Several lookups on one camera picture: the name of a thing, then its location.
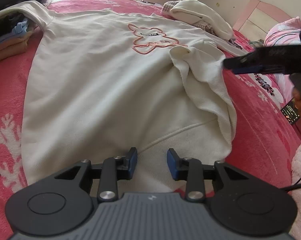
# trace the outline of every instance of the pink headboard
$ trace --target pink headboard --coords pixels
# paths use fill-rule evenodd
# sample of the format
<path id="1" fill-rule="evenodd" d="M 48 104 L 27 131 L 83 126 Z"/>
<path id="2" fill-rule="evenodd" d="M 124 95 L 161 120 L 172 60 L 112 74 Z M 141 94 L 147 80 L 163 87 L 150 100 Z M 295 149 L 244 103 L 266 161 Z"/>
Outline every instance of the pink headboard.
<path id="1" fill-rule="evenodd" d="M 245 10 L 242 12 L 240 17 L 234 24 L 233 29 L 239 31 L 256 8 L 269 15 L 279 23 L 291 19 L 291 17 L 287 13 L 274 5 L 259 0 L 250 0 Z"/>

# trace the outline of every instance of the black circular joint cover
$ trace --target black circular joint cover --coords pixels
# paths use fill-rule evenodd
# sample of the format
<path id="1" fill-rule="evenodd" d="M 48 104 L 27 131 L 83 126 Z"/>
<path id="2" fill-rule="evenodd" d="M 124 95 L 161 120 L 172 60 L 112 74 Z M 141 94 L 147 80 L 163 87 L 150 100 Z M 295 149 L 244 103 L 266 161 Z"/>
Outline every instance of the black circular joint cover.
<path id="1" fill-rule="evenodd" d="M 15 193 L 5 213 L 13 231 L 54 236 L 71 231 L 91 214 L 90 196 L 72 180 L 45 179 Z"/>
<path id="2" fill-rule="evenodd" d="M 254 237 L 287 232 L 297 215 L 286 192 L 261 180 L 232 181 L 212 197 L 210 209 L 225 227 Z"/>

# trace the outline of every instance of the bear embroidery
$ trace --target bear embroidery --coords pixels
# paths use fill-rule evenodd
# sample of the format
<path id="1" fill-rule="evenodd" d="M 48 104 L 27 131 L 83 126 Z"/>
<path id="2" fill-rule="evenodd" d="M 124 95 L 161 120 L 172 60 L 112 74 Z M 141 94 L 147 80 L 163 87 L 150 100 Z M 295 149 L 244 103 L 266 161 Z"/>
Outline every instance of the bear embroidery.
<path id="1" fill-rule="evenodd" d="M 187 45 L 180 44 L 177 39 L 168 37 L 166 33 L 158 28 L 139 28 L 131 23 L 128 24 L 128 28 L 138 37 L 134 40 L 132 49 L 143 55 L 152 52 L 157 47 L 166 48 L 176 45 L 187 47 Z"/>

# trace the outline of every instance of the pink blanket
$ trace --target pink blanket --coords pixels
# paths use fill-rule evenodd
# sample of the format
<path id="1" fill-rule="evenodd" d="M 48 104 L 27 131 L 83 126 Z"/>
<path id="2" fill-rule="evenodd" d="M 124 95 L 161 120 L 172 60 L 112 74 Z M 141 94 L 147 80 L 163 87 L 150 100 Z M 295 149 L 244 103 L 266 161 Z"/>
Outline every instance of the pink blanket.
<path id="1" fill-rule="evenodd" d="M 49 8 L 57 12 L 111 8 L 118 13 L 146 15 L 160 15 L 161 11 L 132 0 L 63 0 Z M 251 51 L 248 40 L 235 34 L 236 42 Z M 0 240 L 12 233 L 4 205 L 9 196 L 26 186 L 20 132 L 28 72 L 41 37 L 42 32 L 35 30 L 26 53 L 0 62 Z M 224 71 L 224 79 L 238 117 L 233 151 L 227 161 L 273 185 L 290 185 L 291 161 L 301 140 L 279 110 L 284 99 L 278 86 L 264 75 L 236 76 Z"/>

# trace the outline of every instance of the white logo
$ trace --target white logo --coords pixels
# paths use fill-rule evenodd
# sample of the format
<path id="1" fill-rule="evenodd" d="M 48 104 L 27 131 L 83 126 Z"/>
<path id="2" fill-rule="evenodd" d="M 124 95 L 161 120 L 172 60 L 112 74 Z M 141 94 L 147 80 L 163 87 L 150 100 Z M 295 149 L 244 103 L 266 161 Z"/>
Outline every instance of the white logo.
<path id="1" fill-rule="evenodd" d="M 157 197 L 154 195 L 151 195 L 151 197 L 148 197 L 149 200 L 153 201 L 154 199 L 156 199 Z"/>

